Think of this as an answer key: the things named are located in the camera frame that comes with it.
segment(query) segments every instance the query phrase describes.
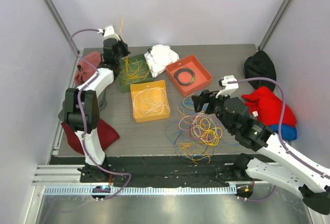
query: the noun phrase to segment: white bracket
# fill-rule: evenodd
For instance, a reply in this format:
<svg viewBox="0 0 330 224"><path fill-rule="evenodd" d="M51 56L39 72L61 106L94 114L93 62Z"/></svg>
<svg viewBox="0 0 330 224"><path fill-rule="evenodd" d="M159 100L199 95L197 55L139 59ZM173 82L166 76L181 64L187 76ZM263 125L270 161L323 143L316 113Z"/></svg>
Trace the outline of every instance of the white bracket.
<svg viewBox="0 0 330 224"><path fill-rule="evenodd" d="M91 84L88 85L90 79L96 77L97 74L99 74L99 76L96 78L96 80L94 80ZM96 91L96 96L98 97L108 85L113 83L113 80L114 77L112 70L109 70L108 68L99 68L98 72L95 72L94 75L92 75L84 84L80 85L77 88L81 89L82 87L87 85L84 91L94 90Z"/></svg>
<svg viewBox="0 0 330 224"><path fill-rule="evenodd" d="M103 37L104 37L104 39L114 38L114 39L116 39L118 41L121 40L120 37L119 37L119 35L114 32L114 28L113 28L112 25L107 26L107 27L104 28Z"/></svg>
<svg viewBox="0 0 330 224"><path fill-rule="evenodd" d="M220 90L217 93L216 98L218 98L220 95L222 95L222 96L231 95L236 89L238 89L238 83L229 84L228 82L231 82L231 81L237 81L236 78L233 75L225 76L223 78L223 80L221 80L221 84L225 88Z"/></svg>

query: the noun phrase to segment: table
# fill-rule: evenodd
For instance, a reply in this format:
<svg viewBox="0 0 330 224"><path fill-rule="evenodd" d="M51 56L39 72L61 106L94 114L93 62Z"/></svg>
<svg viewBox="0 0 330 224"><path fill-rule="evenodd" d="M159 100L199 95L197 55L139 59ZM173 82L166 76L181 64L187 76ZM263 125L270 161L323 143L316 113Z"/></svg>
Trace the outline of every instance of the table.
<svg viewBox="0 0 330 224"><path fill-rule="evenodd" d="M131 56L145 53L149 47L130 47ZM218 80L225 75L234 75L236 79L244 78L244 61L256 53L253 44L244 45L183 45L171 46L180 58L194 54L203 66L211 73L213 80L207 88L210 91L218 90ZM102 48L85 48L83 56L93 51L103 52ZM120 139L109 146L105 153L107 156L163 156L174 155L173 144L165 135L165 127L180 118L177 107L183 100L181 93L168 78L166 73L160 74L155 80L165 80L168 100L171 108L171 116L168 119L157 120L137 124L133 118L133 107L130 93L121 93L119 83L116 80L106 89L106 107L100 112L101 118L115 128L120 135ZM253 88L248 83L243 83L232 95L241 96L253 92ZM173 134L177 127L172 125L168 132ZM223 130L222 140L226 143L237 144L234 137ZM215 147L215 154L239 154L255 153L240 145L232 146L219 142ZM67 137L63 134L59 152L59 157L82 157L75 152L67 142Z"/></svg>

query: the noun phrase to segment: white wire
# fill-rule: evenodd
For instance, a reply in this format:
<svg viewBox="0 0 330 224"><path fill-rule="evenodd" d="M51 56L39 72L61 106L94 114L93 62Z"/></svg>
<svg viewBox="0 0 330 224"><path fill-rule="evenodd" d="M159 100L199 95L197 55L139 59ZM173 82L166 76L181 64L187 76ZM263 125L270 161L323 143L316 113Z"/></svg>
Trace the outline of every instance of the white wire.
<svg viewBox="0 0 330 224"><path fill-rule="evenodd" d="M147 97L148 94L153 90L160 92L161 96L151 96L150 98L148 98ZM140 107L139 108L137 107L138 105L136 104L136 99L138 96L140 97ZM135 113L139 117L146 117L146 116L170 113L170 107L165 103L166 97L167 97L166 91L162 88L151 88L151 89L145 89L145 90L138 92L137 95L133 99L133 108L135 110ZM147 107L147 108L142 109L143 104L148 105L149 108Z"/></svg>

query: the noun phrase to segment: white wall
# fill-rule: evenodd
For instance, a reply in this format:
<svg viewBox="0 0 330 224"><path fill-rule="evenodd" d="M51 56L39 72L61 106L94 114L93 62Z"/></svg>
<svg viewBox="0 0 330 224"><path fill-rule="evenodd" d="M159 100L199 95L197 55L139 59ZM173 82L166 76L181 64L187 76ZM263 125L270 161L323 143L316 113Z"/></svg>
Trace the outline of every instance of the white wall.
<svg viewBox="0 0 330 224"><path fill-rule="evenodd" d="M265 51L298 119L294 146L330 167L330 0L293 0Z"/></svg>
<svg viewBox="0 0 330 224"><path fill-rule="evenodd" d="M43 0L0 0L0 216L22 223L74 57Z"/></svg>
<svg viewBox="0 0 330 224"><path fill-rule="evenodd" d="M68 30L118 27L130 46L259 44L282 0L53 0ZM79 37L80 47L102 38Z"/></svg>

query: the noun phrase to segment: tray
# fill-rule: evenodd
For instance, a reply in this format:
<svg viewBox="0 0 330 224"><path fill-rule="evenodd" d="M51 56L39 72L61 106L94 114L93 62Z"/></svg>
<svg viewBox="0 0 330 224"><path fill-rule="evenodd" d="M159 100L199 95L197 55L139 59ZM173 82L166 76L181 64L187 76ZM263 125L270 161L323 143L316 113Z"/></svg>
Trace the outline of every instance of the tray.
<svg viewBox="0 0 330 224"><path fill-rule="evenodd" d="M132 83L144 83L154 81L154 78L151 75L149 66L146 63L144 54L139 54L128 58L128 67L126 69L125 59L120 60L120 73L118 76L118 82L120 91L122 93L127 93L130 91L129 86ZM129 76L142 76L137 79L129 79Z"/></svg>
<svg viewBox="0 0 330 224"><path fill-rule="evenodd" d="M148 122L148 121L159 120L170 117L171 109L167 98L166 86L164 80L148 82L148 83L140 83L140 84L131 84L130 92L131 92L132 104L133 104L133 117L137 123ZM164 97L163 104L168 108L158 107L153 111L150 111L151 105L143 103L142 101L145 99L149 99L150 100L149 102L152 103L152 99L155 101L162 101L163 97Z"/></svg>
<svg viewBox="0 0 330 224"><path fill-rule="evenodd" d="M195 73L195 81L189 86L180 85L174 78L175 72L181 68L189 68ZM211 74L193 54L167 65L166 73L184 97L209 86L212 82ZM182 82L191 81L191 75L188 72L182 72L178 77Z"/></svg>

